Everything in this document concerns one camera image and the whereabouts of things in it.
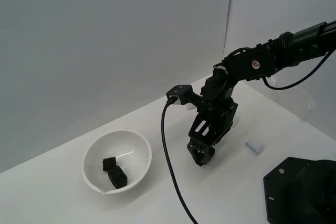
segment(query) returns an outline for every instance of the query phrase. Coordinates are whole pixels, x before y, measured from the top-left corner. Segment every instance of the black metal plate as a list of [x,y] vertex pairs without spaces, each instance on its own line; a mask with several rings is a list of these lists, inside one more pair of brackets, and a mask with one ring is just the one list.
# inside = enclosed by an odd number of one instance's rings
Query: black metal plate
[[312,162],[314,161],[288,157],[264,177],[266,211],[269,223],[290,223],[285,201],[285,186]]

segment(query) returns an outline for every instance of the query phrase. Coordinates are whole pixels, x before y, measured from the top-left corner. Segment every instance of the black robotic arm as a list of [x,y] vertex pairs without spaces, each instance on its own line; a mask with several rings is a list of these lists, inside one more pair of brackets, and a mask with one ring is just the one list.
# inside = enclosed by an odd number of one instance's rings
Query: black robotic arm
[[195,162],[199,166],[207,164],[215,154],[213,146],[230,130],[238,107],[231,94],[238,81],[262,78],[268,85],[266,77],[281,69],[325,56],[312,75],[335,49],[336,21],[320,23],[296,34],[281,34],[278,39],[270,39],[252,49],[233,51],[214,65],[213,75],[206,80],[201,95],[195,94],[191,85],[177,85],[168,91],[168,98],[177,98],[175,104],[192,103],[197,107],[198,115],[189,131],[191,139],[187,145]]

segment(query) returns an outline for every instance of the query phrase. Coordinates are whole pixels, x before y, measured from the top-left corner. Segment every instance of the black wire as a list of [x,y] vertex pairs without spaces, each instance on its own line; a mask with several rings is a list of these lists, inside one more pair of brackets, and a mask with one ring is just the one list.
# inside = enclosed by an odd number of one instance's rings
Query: black wire
[[173,184],[174,184],[177,196],[180,199],[180,202],[181,202],[184,210],[186,211],[187,215],[191,219],[191,221],[194,224],[198,224],[197,221],[195,220],[195,218],[193,217],[193,215],[190,213],[187,205],[185,204],[185,202],[183,200],[183,197],[181,195],[180,189],[179,189],[179,187],[177,185],[176,178],[175,178],[174,171],[173,171],[173,167],[172,167],[172,164],[170,163],[170,159],[169,159],[169,155],[168,155],[168,150],[167,150],[167,145],[166,145],[166,139],[165,139],[165,136],[164,136],[164,117],[165,117],[165,114],[166,114],[166,111],[167,111],[167,108],[169,107],[169,105],[173,104],[176,100],[177,100],[176,97],[170,98],[167,101],[167,104],[165,105],[165,107],[163,109],[163,112],[162,112],[162,117],[161,117],[161,137],[162,137],[163,150],[164,150],[164,155],[166,156],[169,172],[170,172],[170,175],[172,176],[172,180],[173,180]]
[[250,49],[251,49],[250,47],[241,47],[241,48],[238,48],[238,49],[232,51],[231,53],[229,53],[227,57],[231,57],[231,56],[233,56],[233,55],[238,54],[239,52],[248,51],[248,50],[250,50]]
[[273,90],[285,90],[285,89],[290,89],[290,88],[293,88],[295,87],[296,85],[304,82],[305,80],[307,80],[309,77],[311,77],[322,65],[323,63],[329,58],[329,56],[331,56],[331,54],[333,53],[334,51],[330,51],[328,52],[324,57],[323,59],[317,64],[317,66],[309,73],[307,74],[305,77],[303,77],[301,80],[291,84],[291,85],[288,85],[288,86],[285,86],[285,87],[281,87],[281,88],[276,88],[276,87],[272,87],[266,80],[265,77],[263,77],[263,81],[264,81],[264,84],[270,88],[270,89],[273,89]]

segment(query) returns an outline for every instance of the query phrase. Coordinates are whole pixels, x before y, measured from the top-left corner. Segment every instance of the white wall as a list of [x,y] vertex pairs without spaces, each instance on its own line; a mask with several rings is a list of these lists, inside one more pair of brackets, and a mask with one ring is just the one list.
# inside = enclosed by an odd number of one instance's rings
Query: white wall
[[208,74],[228,1],[0,0],[0,172]]
[[[323,21],[336,20],[335,0],[230,0],[227,52],[239,47],[254,47],[275,39],[286,31],[293,33]],[[301,63],[275,75],[281,87],[304,77],[321,59]],[[272,98],[310,124],[336,139],[336,53],[309,80],[288,91],[271,91],[262,81],[249,85]],[[315,109],[307,114],[307,103]]]

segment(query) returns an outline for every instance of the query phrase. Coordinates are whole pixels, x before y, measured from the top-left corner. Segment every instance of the bowl rim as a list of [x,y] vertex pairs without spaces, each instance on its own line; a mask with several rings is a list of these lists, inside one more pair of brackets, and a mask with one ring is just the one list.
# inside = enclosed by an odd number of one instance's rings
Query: bowl rim
[[[92,145],[100,140],[101,138],[103,138],[104,136],[108,135],[108,134],[111,134],[113,132],[118,132],[118,131],[128,131],[128,132],[132,132],[136,135],[138,135],[147,145],[147,148],[148,148],[148,151],[149,151],[149,159],[148,159],[148,162],[146,164],[146,168],[144,170],[144,172],[141,174],[141,176],[139,176],[139,178],[134,181],[133,183],[127,185],[127,186],[124,186],[122,188],[119,188],[119,189],[115,189],[115,190],[110,190],[110,191],[104,191],[100,188],[98,188],[97,186],[93,185],[89,179],[86,177],[86,174],[85,174],[85,171],[84,171],[84,161],[85,161],[85,157],[86,155],[88,154],[89,150],[91,149]],[[118,129],[118,130],[113,130],[113,131],[110,131],[110,132],[107,132],[107,133],[103,133],[101,134],[99,137],[97,137],[94,141],[92,141],[90,143],[90,145],[87,147],[86,151],[84,152],[84,155],[83,155],[83,158],[82,158],[82,162],[81,162],[81,173],[82,173],[82,177],[85,181],[85,183],[91,187],[93,190],[101,193],[102,195],[105,195],[105,194],[117,194],[117,193],[121,193],[123,191],[126,191],[126,190],[129,190],[131,189],[132,187],[134,187],[136,184],[138,184],[142,178],[146,175],[146,173],[148,172],[149,170],[149,167],[151,165],[151,162],[152,162],[152,149],[151,149],[151,145],[149,144],[148,140],[146,137],[144,137],[144,135],[142,135],[141,133],[137,132],[137,131],[134,131],[134,130],[130,130],[130,129]]]

